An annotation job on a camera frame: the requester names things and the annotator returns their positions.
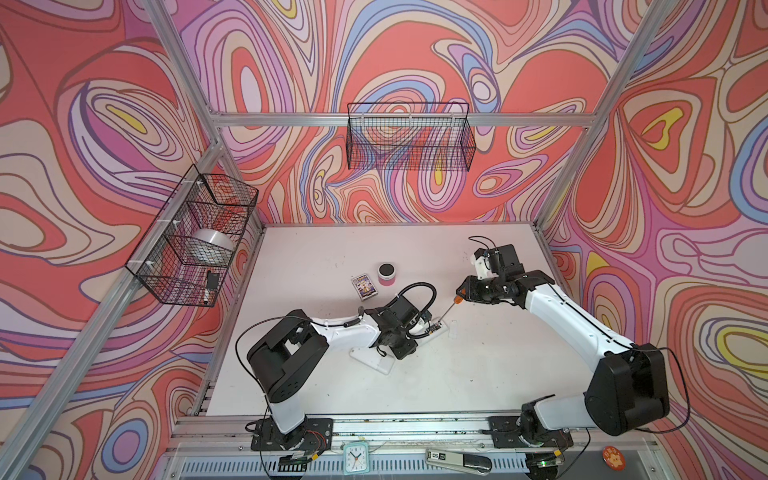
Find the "white rectangular plastic tray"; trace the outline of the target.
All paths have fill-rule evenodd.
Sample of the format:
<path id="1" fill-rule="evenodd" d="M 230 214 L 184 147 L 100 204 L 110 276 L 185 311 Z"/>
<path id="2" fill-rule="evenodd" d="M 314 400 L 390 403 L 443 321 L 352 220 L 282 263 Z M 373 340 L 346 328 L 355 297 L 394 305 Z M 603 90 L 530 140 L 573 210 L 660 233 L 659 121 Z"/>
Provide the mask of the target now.
<path id="1" fill-rule="evenodd" d="M 353 348 L 349 355 L 353 360 L 382 375 L 388 375 L 396 361 L 393 356 L 382 356 L 375 348 Z"/>

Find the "orange handled screwdriver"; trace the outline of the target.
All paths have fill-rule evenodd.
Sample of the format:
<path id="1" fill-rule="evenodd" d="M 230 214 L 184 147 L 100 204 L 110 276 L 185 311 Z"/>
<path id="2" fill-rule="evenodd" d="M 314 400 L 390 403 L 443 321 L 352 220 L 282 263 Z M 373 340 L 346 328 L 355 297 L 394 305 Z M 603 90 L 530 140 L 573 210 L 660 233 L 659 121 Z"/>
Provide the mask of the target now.
<path id="1" fill-rule="evenodd" d="M 454 297 L 454 299 L 451 301 L 451 304 L 450 304 L 450 305 L 449 305 L 449 306 L 446 308 L 446 310 L 444 311 L 444 313 L 443 313 L 443 314 L 441 314 L 441 315 L 438 317 L 438 319 L 435 321 L 435 323 L 436 323 L 436 324 L 444 323 L 444 322 L 446 321 L 446 317 L 447 317 L 447 316 L 448 316 L 448 314 L 451 312 L 451 310 L 452 310 L 452 309 L 453 309 L 455 306 L 457 306 L 457 305 L 461 304 L 463 301 L 464 301 L 464 299 L 463 299 L 463 298 L 461 298 L 460 296 L 455 296 L 455 297 Z"/>

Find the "white remote control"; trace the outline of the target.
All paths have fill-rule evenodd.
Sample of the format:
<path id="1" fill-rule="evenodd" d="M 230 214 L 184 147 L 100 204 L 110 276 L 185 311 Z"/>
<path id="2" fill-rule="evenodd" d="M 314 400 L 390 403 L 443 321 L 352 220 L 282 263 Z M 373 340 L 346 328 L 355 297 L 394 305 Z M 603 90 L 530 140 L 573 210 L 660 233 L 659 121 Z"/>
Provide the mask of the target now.
<path id="1" fill-rule="evenodd" d="M 439 321 L 436 323 L 426 324 L 422 329 L 420 336 L 422 338 L 436 337 L 447 333 L 448 331 L 449 326 L 445 322 Z"/>

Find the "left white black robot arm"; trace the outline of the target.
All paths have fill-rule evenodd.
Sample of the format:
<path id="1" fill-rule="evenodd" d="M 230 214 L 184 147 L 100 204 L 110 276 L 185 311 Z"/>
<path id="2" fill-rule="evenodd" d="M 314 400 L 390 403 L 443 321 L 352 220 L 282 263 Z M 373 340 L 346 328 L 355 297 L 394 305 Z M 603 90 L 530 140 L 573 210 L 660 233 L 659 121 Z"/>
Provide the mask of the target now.
<path id="1" fill-rule="evenodd" d="M 346 351 L 355 361 L 387 375 L 395 363 L 414 354 L 419 344 L 444 327 L 430 312 L 437 289 L 428 282 L 404 287 L 381 307 L 358 309 L 347 318 L 321 320 L 295 309 L 269 321 L 271 329 L 235 357 L 256 381 L 274 429 L 290 436 L 305 428 L 307 415 L 299 392 L 331 351 Z"/>

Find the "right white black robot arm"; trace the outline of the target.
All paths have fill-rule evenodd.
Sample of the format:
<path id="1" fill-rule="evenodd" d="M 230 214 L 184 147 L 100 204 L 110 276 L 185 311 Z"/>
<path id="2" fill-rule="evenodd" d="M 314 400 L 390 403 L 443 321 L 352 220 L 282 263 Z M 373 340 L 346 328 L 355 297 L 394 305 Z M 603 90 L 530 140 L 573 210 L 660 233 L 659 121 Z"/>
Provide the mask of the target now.
<path id="1" fill-rule="evenodd" d="M 583 360 L 592 377 L 586 390 L 567 397 L 549 395 L 524 404 L 519 417 L 522 441 L 536 445 L 566 429 L 596 428 L 610 436 L 637 430 L 670 413 L 665 361 L 681 363 L 668 347 L 637 344 L 600 323 L 541 270 L 528 270 L 513 245 L 496 245 L 473 235 L 474 274 L 457 288 L 458 298 L 476 304 L 509 304 L 546 323 Z"/>

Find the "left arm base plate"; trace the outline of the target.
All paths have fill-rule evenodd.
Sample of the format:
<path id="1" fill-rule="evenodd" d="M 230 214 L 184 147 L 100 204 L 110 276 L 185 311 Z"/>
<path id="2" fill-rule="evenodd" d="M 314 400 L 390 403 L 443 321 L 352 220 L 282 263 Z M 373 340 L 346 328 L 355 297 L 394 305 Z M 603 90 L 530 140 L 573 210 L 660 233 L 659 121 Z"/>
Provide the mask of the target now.
<path id="1" fill-rule="evenodd" d="M 332 446 L 334 421 L 331 418 L 308 418 L 289 433 L 281 433 L 271 417 L 246 425 L 252 434 L 250 449 L 256 452 L 304 451 L 324 452 Z"/>

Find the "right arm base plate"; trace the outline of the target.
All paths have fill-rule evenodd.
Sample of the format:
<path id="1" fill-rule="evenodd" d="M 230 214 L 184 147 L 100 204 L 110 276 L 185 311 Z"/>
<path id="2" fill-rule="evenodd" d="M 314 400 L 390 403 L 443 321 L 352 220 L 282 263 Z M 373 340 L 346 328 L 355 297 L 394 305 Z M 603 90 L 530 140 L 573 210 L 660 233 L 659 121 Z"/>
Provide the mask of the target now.
<path id="1" fill-rule="evenodd" d="M 570 433 L 547 430 L 528 415 L 491 416 L 485 433 L 499 449 L 568 449 L 574 445 Z"/>

